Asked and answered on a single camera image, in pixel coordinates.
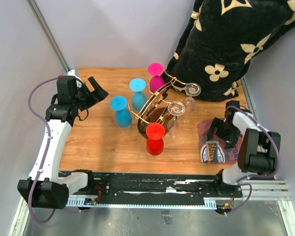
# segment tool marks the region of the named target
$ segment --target white wall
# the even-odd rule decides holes
[[[257,56],[245,79],[261,124],[282,136],[278,177],[295,209],[295,29]]]
[[[39,82],[63,72],[25,0],[0,0],[0,236],[7,235],[20,200],[18,180],[36,160],[44,125],[27,107]],[[56,86],[46,85],[33,106],[45,114]]]
[[[193,0],[37,0],[70,67],[167,64]]]

